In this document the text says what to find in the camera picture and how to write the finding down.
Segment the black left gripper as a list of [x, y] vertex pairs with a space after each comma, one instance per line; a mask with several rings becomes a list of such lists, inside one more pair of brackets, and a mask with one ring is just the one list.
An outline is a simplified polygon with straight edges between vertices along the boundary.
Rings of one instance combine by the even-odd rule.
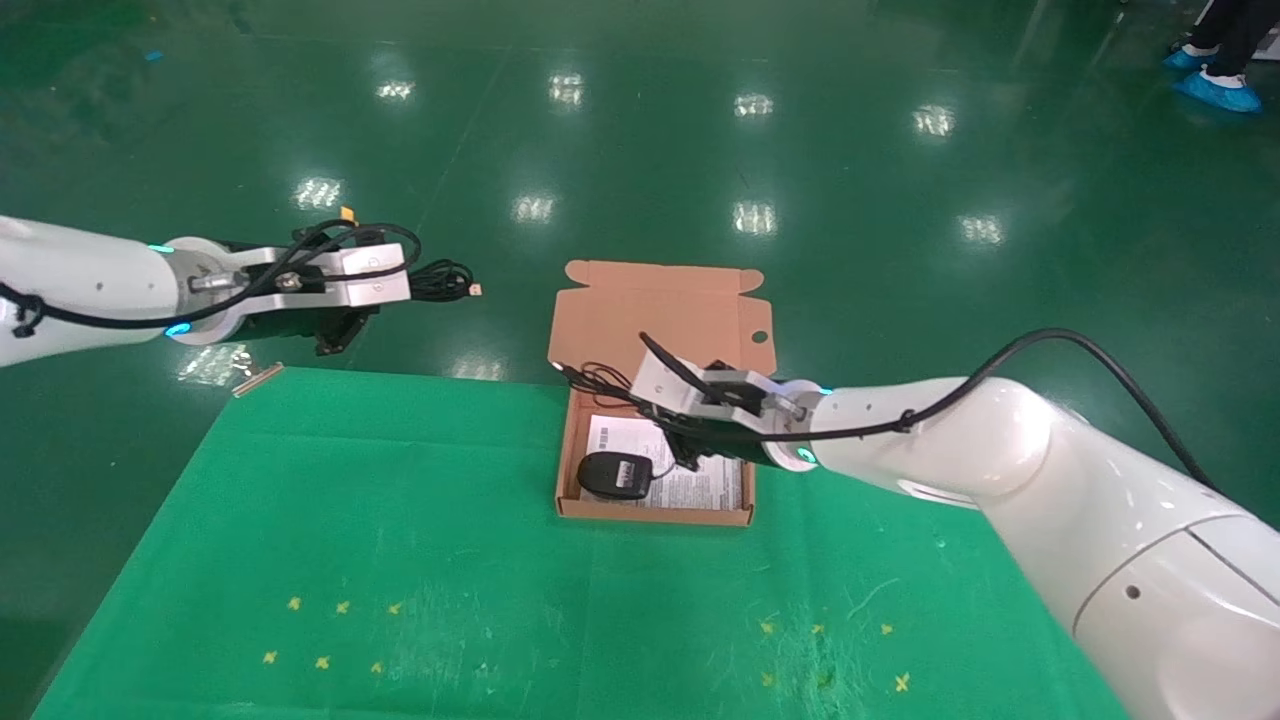
[[243, 316], [239, 338], [315, 338], [315, 355], [343, 354], [379, 314], [378, 305], [362, 307], [287, 307]]

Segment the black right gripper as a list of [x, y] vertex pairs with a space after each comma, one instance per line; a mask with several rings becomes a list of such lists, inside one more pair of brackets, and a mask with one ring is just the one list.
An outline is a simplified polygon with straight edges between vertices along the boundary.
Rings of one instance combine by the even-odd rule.
[[698, 471], [701, 456], [732, 457], [756, 465], [771, 465], [760, 436], [730, 424], [703, 424], [694, 428], [694, 437], [671, 418], [657, 415], [654, 424], [662, 430], [671, 456], [668, 471]]

